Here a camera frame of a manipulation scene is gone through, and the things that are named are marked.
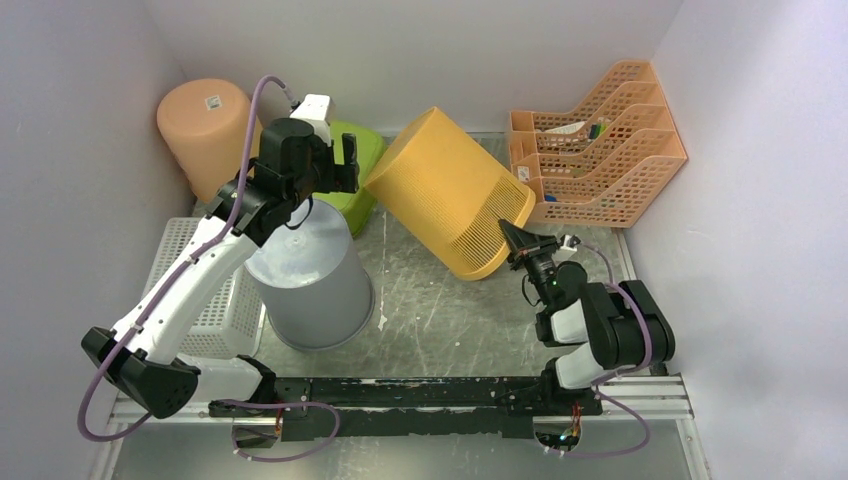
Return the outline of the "green plastic basin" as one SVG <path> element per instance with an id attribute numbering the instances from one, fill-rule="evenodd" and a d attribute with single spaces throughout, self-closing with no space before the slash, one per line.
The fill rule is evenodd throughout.
<path id="1" fill-rule="evenodd" d="M 345 160 L 343 136 L 351 134 L 355 137 L 359 189 L 353 194 L 315 193 L 314 198 L 335 207 L 345 218 L 351 235 L 356 237 L 364 228 L 377 203 L 375 197 L 365 189 L 364 183 L 386 151 L 387 143 L 376 131 L 357 124 L 334 120 L 330 128 L 337 165 L 343 165 Z"/>

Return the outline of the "yellow slatted waste basket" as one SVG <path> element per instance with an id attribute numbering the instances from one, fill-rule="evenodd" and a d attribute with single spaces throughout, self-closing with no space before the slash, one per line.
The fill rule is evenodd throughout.
<path id="1" fill-rule="evenodd" d="M 489 276 L 505 261 L 500 221 L 524 226 L 536 204 L 530 187 L 437 107 L 396 136 L 364 186 L 466 281 Z"/>

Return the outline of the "grey plastic bucket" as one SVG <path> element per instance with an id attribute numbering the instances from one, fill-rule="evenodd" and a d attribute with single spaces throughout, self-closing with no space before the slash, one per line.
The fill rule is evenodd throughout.
<path id="1" fill-rule="evenodd" d="M 277 228 L 244 267 L 283 343 L 301 351 L 337 348 L 367 325 L 375 304 L 372 280 L 334 206 L 315 200 L 292 220 L 295 230 Z"/>

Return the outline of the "large orange plastic bucket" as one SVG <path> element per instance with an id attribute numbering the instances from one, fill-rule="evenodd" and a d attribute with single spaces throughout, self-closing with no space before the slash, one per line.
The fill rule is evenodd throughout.
<path id="1" fill-rule="evenodd" d="M 159 131 L 204 203 L 240 170 L 250 105 L 241 88 L 214 78 L 186 82 L 158 105 Z"/>

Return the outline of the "white perforated tray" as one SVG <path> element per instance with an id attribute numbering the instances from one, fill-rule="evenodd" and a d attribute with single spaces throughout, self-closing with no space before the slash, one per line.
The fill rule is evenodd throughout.
<path id="1" fill-rule="evenodd" d="M 199 220 L 175 217 L 165 226 L 143 290 L 151 291 L 188 245 Z M 179 352 L 201 358 L 229 360 L 253 356 L 259 347 L 264 307 L 255 281 L 244 267 L 225 280 L 183 339 Z"/>

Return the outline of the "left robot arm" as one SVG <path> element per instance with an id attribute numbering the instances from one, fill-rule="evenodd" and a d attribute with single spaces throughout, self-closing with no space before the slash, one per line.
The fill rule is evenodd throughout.
<path id="1" fill-rule="evenodd" d="M 246 355 L 195 358 L 179 350 L 214 295 L 279 228 L 293 223 L 315 195 L 355 193 L 358 146 L 352 133 L 332 136 L 325 120 L 274 120 L 257 155 L 213 198 L 189 245 L 140 303 L 110 328 L 93 327 L 81 347 L 97 368 L 84 399 L 103 380 L 133 400 L 146 418 L 163 419 L 191 402 L 234 403 L 261 416 L 277 400 L 277 376 Z"/>

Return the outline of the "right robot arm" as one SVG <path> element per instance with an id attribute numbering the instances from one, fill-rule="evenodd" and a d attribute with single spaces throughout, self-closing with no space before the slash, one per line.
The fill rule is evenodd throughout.
<path id="1" fill-rule="evenodd" d="M 539 398 L 548 412 L 565 413 L 578 390 L 673 357 L 673 331 L 642 281 L 616 281 L 609 272 L 605 281 L 593 282 L 570 258 L 580 249 L 599 255 L 598 248 L 574 235 L 532 233 L 505 219 L 498 226 L 510 268 L 523 271 L 523 287 L 535 290 L 538 340 L 572 349 L 545 367 L 550 380 L 541 385 Z"/>

